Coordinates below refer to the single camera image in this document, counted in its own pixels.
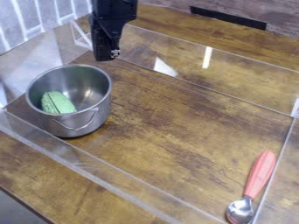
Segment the spoon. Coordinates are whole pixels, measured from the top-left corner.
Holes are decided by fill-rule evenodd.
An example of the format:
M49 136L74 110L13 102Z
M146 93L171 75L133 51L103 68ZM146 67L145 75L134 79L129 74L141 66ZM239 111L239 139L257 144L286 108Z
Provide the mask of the spoon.
M272 151L265 151L251 168L247 179L245 198L234 201L227 208L227 217L233 224L249 224L254 220L254 209L251 200L264 189L277 166L277 155Z

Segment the red spoon handle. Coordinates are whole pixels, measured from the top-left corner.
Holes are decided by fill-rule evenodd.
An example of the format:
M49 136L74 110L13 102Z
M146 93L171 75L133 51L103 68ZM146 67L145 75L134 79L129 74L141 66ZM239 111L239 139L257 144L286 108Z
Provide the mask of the red spoon handle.
M249 196L254 199L262 188L265 187L270 176L274 172L277 166L277 155L272 151L265 151L253 166L249 179L247 179L247 187L245 191L245 196Z

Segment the metal bowl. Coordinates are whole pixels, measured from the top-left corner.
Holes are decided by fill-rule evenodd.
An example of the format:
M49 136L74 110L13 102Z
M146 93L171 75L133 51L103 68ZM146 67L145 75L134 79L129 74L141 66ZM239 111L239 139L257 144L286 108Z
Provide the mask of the metal bowl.
M109 119L111 88L109 74L95 66L61 66L43 73L26 91L26 100L38 115L41 127L58 137L79 137L97 130ZM42 98L50 91L62 92L78 112L46 113Z

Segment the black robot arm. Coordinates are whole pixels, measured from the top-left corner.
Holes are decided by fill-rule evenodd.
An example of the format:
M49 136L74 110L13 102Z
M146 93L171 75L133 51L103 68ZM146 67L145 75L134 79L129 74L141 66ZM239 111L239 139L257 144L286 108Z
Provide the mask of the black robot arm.
M90 16L94 54L98 61L114 60L127 22L137 19L138 0L93 0Z

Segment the bowl handle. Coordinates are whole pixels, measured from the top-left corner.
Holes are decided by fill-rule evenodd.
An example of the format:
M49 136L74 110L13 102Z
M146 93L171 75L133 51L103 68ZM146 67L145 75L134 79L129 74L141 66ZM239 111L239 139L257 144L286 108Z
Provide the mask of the bowl handle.
M58 123L65 129L67 129L67 130L75 130L75 131L78 131L78 130L83 130L83 129L86 129L86 128L93 124L93 122L94 122L94 120L95 120L95 118L97 118L97 114L98 114L98 112L99 112L99 108L95 108L94 110L95 110L95 113L94 113L94 115L93 115L93 117L91 117L89 123L85 124L82 127L77 128L77 129L74 129L74 128L66 126L63 123L61 123L61 122L59 122L58 120L55 120L55 119L53 119L53 121L57 122L57 123Z

